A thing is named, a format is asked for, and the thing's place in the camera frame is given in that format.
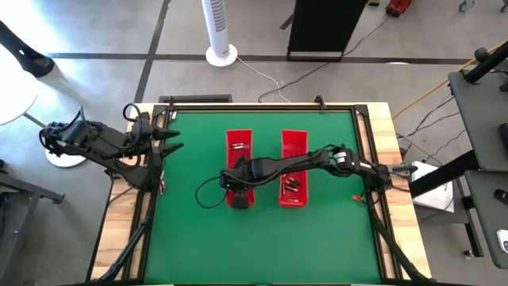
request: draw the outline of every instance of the chair leg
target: chair leg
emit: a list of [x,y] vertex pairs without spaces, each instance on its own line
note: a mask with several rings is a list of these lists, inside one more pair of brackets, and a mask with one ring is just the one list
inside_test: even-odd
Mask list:
[[30,48],[0,21],[0,44],[13,54],[21,67],[35,77],[47,75],[54,67],[52,58]]

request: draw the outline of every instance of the green mat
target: green mat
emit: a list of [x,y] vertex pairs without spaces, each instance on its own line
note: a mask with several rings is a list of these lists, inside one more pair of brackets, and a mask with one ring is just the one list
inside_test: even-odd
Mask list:
[[[309,131],[309,150],[346,144],[357,152],[349,112],[179,112],[171,125],[185,146],[166,161],[145,282],[153,284],[376,283],[379,272],[367,208],[352,200],[361,178],[309,171],[305,208],[278,204],[279,181],[255,189],[246,211],[200,208],[194,191],[225,167],[225,131],[252,129],[252,155],[279,158],[281,130]],[[218,181],[204,204],[224,195]]]

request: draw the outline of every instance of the concrete floor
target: concrete floor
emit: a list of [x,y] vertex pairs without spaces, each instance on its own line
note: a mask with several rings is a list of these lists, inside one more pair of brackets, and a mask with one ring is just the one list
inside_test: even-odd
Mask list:
[[[19,37],[46,53],[145,54],[150,49],[163,0],[20,0],[0,2],[2,19]],[[348,49],[383,20],[383,9],[367,7]],[[415,1],[400,18],[390,19],[350,56],[470,58],[480,46],[491,47],[508,36],[507,15],[498,12],[500,0],[478,1],[467,13],[457,12],[459,0]],[[294,0],[226,0],[231,42],[241,55],[283,56],[289,29],[279,26],[291,14]],[[208,47],[199,0],[172,0],[167,11],[159,54],[199,54]],[[145,60],[58,59],[58,68],[40,79],[40,94],[30,114],[43,122],[69,121],[83,105],[92,120],[124,129],[121,108],[132,102]],[[16,65],[0,47],[0,63]],[[249,62],[281,84],[297,79],[319,63]],[[333,102],[389,102],[392,112],[439,83],[458,66],[411,64],[330,64],[283,90],[294,102],[322,95]],[[232,94],[235,102],[254,102],[274,88],[242,64],[217,69],[203,61],[156,60],[147,78],[143,102],[161,95]],[[411,131],[429,109],[448,93],[439,90],[395,121],[400,133]],[[265,98],[278,102],[277,95]],[[449,103],[433,115],[456,112]],[[444,120],[412,139],[433,153],[463,129],[460,117]],[[102,168],[91,162],[72,169],[50,165],[37,140],[38,127],[19,118],[0,126],[0,158],[12,174],[58,192],[64,204],[43,201],[37,209],[31,236],[22,252],[16,283],[72,284],[85,278],[110,182]],[[471,146],[467,135],[451,143],[437,158],[447,162]],[[412,148],[406,161],[425,155]],[[466,261],[469,248],[460,225],[421,224],[430,268],[439,281],[506,285],[508,271],[496,269],[490,258]]]

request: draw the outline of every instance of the floor stripe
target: floor stripe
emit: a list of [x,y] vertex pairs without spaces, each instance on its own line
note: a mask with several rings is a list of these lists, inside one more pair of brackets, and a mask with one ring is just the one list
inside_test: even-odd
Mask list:
[[[398,58],[398,57],[345,57],[345,58],[331,58],[324,56],[254,56],[254,55],[239,55],[242,60],[247,61],[263,61],[263,62],[337,62],[348,64],[386,64],[386,63],[408,63],[408,64],[465,64],[470,59],[434,59],[434,58]],[[157,54],[155,60],[189,60],[189,61],[205,61],[204,55],[172,55],[172,54]]]
[[[73,60],[181,60],[181,61],[206,61],[205,55],[176,55],[176,54],[155,54],[156,47],[160,41],[160,34],[162,33],[162,23],[157,25],[156,34],[148,54],[141,53],[85,53],[85,52],[58,52],[47,53],[53,59],[73,59]],[[263,62],[337,62],[348,64],[386,64],[386,63],[408,63],[408,64],[465,64],[470,59],[440,59],[440,58],[403,58],[403,57],[362,57],[362,56],[348,56],[345,58],[332,58],[325,56],[262,56],[262,55],[240,55],[242,60],[247,61],[263,61]]]
[[146,60],[148,54],[141,53],[87,53],[87,52],[57,52],[47,53],[53,59],[73,60]]
[[150,77],[150,71],[152,70],[153,60],[155,59],[157,47],[159,46],[160,35],[162,34],[162,29],[164,27],[166,13],[167,9],[169,8],[170,2],[171,0],[164,0],[164,2],[162,3],[162,7],[160,8],[159,19],[157,20],[156,29],[153,32],[152,43],[150,44],[147,59],[146,62],[144,63],[143,71],[141,72],[140,82],[137,85],[136,96],[134,96],[134,102],[143,101],[144,91],[146,90],[148,78]]

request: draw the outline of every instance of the wooden table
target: wooden table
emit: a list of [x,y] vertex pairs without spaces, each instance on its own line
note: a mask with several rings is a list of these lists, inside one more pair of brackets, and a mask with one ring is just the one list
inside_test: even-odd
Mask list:
[[[251,103],[230,103],[230,104],[251,104]],[[309,103],[291,103],[293,105],[303,105]],[[388,104],[385,102],[367,102],[367,103],[329,103],[328,105],[367,105],[370,118],[370,125],[375,142],[375,149],[378,155],[380,164],[400,164],[402,158],[398,149],[398,142],[395,136],[393,122]],[[140,103],[138,106],[142,112],[152,112],[155,104]],[[362,138],[367,136],[366,123],[363,119],[359,118],[360,133]],[[362,140],[365,156],[371,160],[368,140]],[[408,189],[407,182],[396,176],[393,178],[394,186],[402,189]],[[124,180],[115,180],[111,192],[110,199],[122,193],[128,186]],[[118,254],[125,247],[126,242],[129,240],[129,235],[133,225],[133,219],[144,217],[144,212],[147,209],[150,194],[141,194],[136,191],[130,191],[123,195],[121,198],[115,200],[111,205],[105,208],[104,220],[98,234],[97,245],[94,250],[94,256],[90,263],[90,269],[87,279],[99,278],[117,259]],[[425,255],[425,248],[421,239],[420,229],[416,214],[414,212],[413,202],[409,192],[390,189],[386,192],[387,205],[390,212],[392,228],[394,237],[402,251],[407,255],[410,261],[416,266],[419,272],[427,277],[431,277],[429,264]],[[134,206],[138,204],[142,206],[139,214],[134,213]],[[377,207],[378,215],[382,217],[380,209]],[[391,267],[391,254],[386,244],[382,241],[383,257],[387,268],[387,277],[394,278],[394,270]],[[133,255],[132,263],[130,264],[129,271],[122,271],[118,275],[120,278],[137,278],[140,277],[139,263],[140,252],[143,248],[143,240],[140,240]]]

